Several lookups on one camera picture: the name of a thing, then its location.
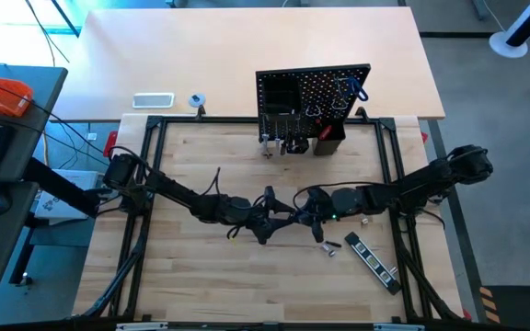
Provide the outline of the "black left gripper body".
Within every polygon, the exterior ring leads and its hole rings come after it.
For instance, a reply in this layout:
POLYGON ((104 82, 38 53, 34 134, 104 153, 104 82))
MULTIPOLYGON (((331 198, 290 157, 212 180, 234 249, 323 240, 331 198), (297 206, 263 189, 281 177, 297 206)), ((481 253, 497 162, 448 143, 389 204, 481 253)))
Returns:
POLYGON ((258 197, 249 210, 246 220, 239 224, 237 228, 249 229, 255 235, 259 244, 266 244, 277 230, 277 223, 270 218, 269 213, 265 206, 265 199, 258 197))

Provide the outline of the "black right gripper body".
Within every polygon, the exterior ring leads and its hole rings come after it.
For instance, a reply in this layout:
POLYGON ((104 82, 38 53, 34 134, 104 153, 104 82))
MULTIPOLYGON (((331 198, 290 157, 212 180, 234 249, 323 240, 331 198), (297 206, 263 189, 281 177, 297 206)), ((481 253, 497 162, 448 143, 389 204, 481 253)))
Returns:
POLYGON ((324 232, 322 224, 327 220, 332 219, 334 215, 334 207, 331 201, 331 204, 326 208, 315 208, 315 209, 304 209, 310 213, 309 216, 312 219, 312 224, 307 225, 310 227, 312 235, 317 243, 322 243, 324 241, 324 232))

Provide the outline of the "black spirit level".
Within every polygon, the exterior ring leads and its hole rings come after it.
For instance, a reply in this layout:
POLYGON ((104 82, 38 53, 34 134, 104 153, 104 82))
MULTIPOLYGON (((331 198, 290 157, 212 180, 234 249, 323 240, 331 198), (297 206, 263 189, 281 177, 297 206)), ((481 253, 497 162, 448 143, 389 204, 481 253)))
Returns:
POLYGON ((356 233, 348 233, 345 236, 345 242, 360 260, 373 272, 391 295, 396 295, 401 290, 401 285, 394 275, 356 233))

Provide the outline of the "black metal peg board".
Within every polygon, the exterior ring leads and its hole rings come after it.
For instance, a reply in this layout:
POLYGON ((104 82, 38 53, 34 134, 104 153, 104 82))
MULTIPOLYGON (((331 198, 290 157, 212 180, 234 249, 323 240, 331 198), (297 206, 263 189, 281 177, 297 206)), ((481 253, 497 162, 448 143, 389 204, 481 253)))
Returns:
MULTIPOLYGON (((333 98, 336 96, 336 86, 334 78, 346 78, 349 76, 355 77, 360 84, 364 84, 366 78, 371 72, 371 65, 350 64, 338 66, 325 67, 307 67, 295 69, 281 69, 268 70, 256 72, 256 88, 257 88, 257 110, 258 110, 258 125, 260 129, 260 120, 263 115, 267 115, 270 120, 276 120, 279 125, 279 136, 284 139, 285 125, 282 121, 283 115, 268 115, 263 111, 263 87, 262 81, 268 76, 292 76, 298 79, 300 86, 300 96, 302 103, 302 110, 295 115, 300 116, 299 133, 295 137, 307 137, 309 141, 309 150, 314 152, 313 139, 317 136, 319 130, 319 122, 321 120, 343 120, 350 116, 354 104, 359 100, 354 94, 351 94, 349 106, 344 110, 335 110, 331 107, 333 98), (310 105, 318 105, 322 114, 319 117, 311 118, 305 114, 305 109, 310 105)), ((261 145, 260 131, 258 133, 259 143, 261 145)), ((268 143, 271 156, 276 155, 275 141, 271 140, 268 143)))

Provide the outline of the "black tool holder cup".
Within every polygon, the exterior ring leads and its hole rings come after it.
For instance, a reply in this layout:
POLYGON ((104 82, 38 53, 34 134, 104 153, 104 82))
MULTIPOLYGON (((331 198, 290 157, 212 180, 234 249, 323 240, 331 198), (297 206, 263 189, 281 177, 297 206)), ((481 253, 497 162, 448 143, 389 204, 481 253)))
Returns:
POLYGON ((319 122, 319 130, 318 130, 317 136, 313 139, 313 144, 314 144, 313 154, 316 156, 332 155, 337 151, 339 145, 346 138, 344 122, 343 120, 321 120, 320 122, 319 122), (320 122, 326 122, 326 121, 332 122, 334 124, 333 131, 327 140, 320 141, 318 139, 318 135, 321 130, 320 122))

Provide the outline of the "black storage bin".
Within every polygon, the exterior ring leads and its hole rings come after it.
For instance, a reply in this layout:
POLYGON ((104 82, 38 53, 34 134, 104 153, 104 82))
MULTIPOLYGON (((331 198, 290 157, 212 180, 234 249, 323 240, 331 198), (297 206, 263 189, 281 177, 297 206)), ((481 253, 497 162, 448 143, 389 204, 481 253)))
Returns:
POLYGON ((263 111, 268 115, 292 115, 302 110, 300 86, 292 76, 268 76, 262 81, 263 111))

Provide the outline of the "white smartphone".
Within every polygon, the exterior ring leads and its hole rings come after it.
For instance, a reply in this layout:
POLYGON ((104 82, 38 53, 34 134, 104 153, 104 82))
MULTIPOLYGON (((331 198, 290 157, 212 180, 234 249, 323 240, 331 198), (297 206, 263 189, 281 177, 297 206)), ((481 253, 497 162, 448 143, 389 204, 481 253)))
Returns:
POLYGON ((173 93, 137 93, 133 95, 133 108, 171 108, 174 105, 173 93))

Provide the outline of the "light wooden table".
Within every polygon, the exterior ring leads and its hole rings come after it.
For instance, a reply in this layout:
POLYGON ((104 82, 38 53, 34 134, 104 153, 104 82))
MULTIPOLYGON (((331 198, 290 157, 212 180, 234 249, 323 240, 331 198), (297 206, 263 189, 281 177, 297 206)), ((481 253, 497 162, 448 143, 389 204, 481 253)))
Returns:
POLYGON ((367 63, 365 109, 442 119, 444 107, 406 7, 113 9, 89 13, 54 113, 119 120, 138 93, 171 92, 188 113, 253 116, 256 72, 367 63))

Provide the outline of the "white paper sheet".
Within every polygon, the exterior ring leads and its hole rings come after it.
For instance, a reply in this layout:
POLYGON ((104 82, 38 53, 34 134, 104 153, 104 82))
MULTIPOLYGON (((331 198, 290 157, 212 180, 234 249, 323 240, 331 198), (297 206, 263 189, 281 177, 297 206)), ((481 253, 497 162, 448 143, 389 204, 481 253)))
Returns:
MULTIPOLYGON (((98 183, 100 173, 96 171, 55 169, 55 172, 83 190, 100 186, 98 183)), ((42 191, 40 194, 34 214, 36 218, 48 220, 50 224, 87 218, 83 212, 46 191, 42 191)))

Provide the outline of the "yellow black hazard tape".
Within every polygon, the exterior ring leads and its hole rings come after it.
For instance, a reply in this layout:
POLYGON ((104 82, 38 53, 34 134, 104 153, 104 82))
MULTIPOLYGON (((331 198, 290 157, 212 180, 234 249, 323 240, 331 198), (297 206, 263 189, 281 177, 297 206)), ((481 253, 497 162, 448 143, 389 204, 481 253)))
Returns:
POLYGON ((493 292, 486 287, 480 287, 479 294, 488 322, 499 324, 501 322, 501 318, 498 314, 496 303, 494 302, 493 292))

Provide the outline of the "black slanted support beam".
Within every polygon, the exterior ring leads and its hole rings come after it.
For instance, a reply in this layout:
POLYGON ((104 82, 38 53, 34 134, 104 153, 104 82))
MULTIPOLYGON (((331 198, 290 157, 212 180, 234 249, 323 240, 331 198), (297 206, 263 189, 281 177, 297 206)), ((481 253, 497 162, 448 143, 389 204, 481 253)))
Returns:
POLYGON ((57 174, 38 159, 31 157, 22 179, 37 183, 39 187, 69 206, 95 218, 98 214, 100 197, 93 190, 83 190, 68 179, 57 174))

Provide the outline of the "white floor stand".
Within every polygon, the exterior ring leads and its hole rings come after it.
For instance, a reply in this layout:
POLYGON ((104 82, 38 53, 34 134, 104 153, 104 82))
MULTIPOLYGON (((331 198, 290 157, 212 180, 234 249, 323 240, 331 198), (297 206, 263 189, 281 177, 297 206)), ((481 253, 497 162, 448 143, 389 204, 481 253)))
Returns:
POLYGON ((528 53, 530 39, 530 4, 522 14, 504 31, 496 32, 489 38, 491 49, 505 58, 521 58, 528 53))

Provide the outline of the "white bracket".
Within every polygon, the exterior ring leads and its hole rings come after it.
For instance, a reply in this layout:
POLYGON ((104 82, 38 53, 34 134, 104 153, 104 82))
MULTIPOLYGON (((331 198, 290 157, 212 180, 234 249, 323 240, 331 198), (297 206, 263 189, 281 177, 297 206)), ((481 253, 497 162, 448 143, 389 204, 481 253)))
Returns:
POLYGON ((376 323, 373 324, 374 331, 425 331, 424 325, 376 323))
POLYGON ((115 331, 164 331, 168 322, 135 322, 116 324, 115 331))

